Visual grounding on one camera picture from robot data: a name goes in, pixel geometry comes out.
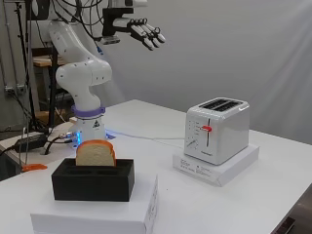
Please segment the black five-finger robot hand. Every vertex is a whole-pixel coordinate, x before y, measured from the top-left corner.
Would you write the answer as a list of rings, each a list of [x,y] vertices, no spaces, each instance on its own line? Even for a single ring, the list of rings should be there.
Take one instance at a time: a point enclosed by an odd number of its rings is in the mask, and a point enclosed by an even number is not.
[[[102,10],[104,19],[102,38],[111,38],[115,43],[120,40],[117,32],[128,33],[131,37],[141,42],[148,50],[153,51],[166,42],[159,27],[148,23],[147,18],[133,19],[124,18],[124,15],[131,15],[133,8],[107,8]]]

